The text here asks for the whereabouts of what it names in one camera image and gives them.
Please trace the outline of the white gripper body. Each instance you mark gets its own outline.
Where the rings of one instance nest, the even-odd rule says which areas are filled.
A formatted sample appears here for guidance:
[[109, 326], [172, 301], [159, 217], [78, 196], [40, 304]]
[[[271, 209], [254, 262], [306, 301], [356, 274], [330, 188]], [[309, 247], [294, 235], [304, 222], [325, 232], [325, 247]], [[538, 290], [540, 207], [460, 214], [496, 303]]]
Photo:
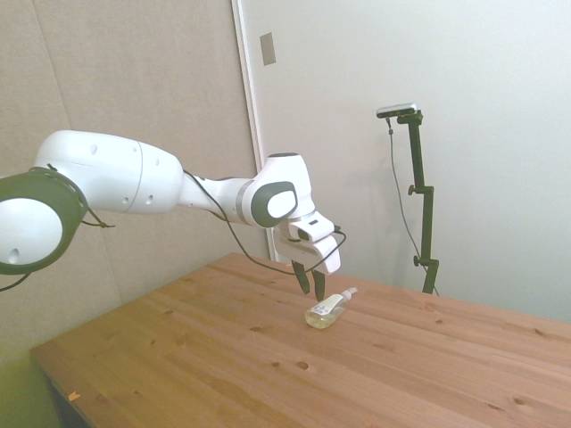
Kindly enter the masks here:
[[286, 231], [276, 228], [275, 248], [278, 254], [305, 268], [315, 269], [323, 274], [333, 274], [341, 266], [339, 242], [334, 238], [335, 233], [341, 231], [335, 230], [316, 242], [309, 242], [292, 238]]

